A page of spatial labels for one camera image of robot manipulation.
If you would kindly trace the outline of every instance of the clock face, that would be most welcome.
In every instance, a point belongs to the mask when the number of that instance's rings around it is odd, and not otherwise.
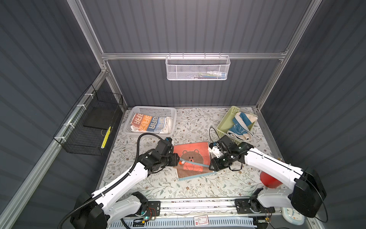
[[[293,220],[296,220],[296,221],[302,221],[303,220],[303,215],[300,214],[297,210],[295,209],[292,209],[292,208],[286,208],[287,210],[287,215],[293,219]]]

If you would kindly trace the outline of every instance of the black wire basket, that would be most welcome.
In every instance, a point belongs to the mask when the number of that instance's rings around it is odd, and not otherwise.
[[[105,151],[109,153],[113,144],[110,142],[123,116],[122,105],[122,95],[94,90],[83,105],[78,105],[74,118],[63,124],[67,125],[63,136],[54,136],[54,139],[68,153],[98,156]]]

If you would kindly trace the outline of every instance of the white plastic basket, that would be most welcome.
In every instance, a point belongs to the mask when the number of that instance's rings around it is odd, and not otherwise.
[[[128,115],[128,118],[126,120],[126,123],[124,124],[123,132],[126,134],[133,134],[133,135],[141,135],[142,133],[136,133],[131,130],[131,121],[133,116],[136,113],[144,114],[144,115],[150,115],[150,116],[156,116],[156,117],[172,117],[173,118],[173,126],[172,131],[169,134],[157,134],[162,138],[166,137],[172,137],[173,132],[175,130],[175,122],[177,121],[177,110],[175,108],[171,107],[149,107],[149,106],[136,106],[132,108],[130,114]]]
[[[221,55],[167,56],[165,65],[168,80],[226,80],[230,59]]]

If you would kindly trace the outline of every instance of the red cup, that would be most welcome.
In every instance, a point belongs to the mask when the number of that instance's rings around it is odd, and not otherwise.
[[[262,183],[269,188],[277,188],[278,186],[280,186],[282,184],[281,181],[277,180],[276,178],[266,174],[265,172],[261,172],[261,181]]]

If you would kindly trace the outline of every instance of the leaf pattern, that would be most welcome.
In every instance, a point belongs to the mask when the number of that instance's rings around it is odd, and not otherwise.
[[[216,128],[228,110],[229,108],[177,109],[177,121],[172,137],[174,144],[210,141],[209,127]],[[134,162],[138,136],[123,132],[128,114],[129,111],[126,111],[100,187],[113,181]],[[254,137],[250,144],[271,155],[259,124],[256,123],[251,131]],[[218,139],[214,132],[211,133],[211,137],[214,141]],[[155,137],[142,138],[140,153],[143,154],[154,148],[157,142],[158,139]],[[231,167],[239,169],[240,163],[236,162]],[[148,178],[138,182],[123,198],[135,191],[141,192],[148,199],[249,196],[257,188],[263,187],[259,178],[260,173],[261,171],[256,168],[243,165],[241,171],[233,172],[224,169],[209,176],[178,181],[175,169],[165,168],[161,172],[151,174]]]

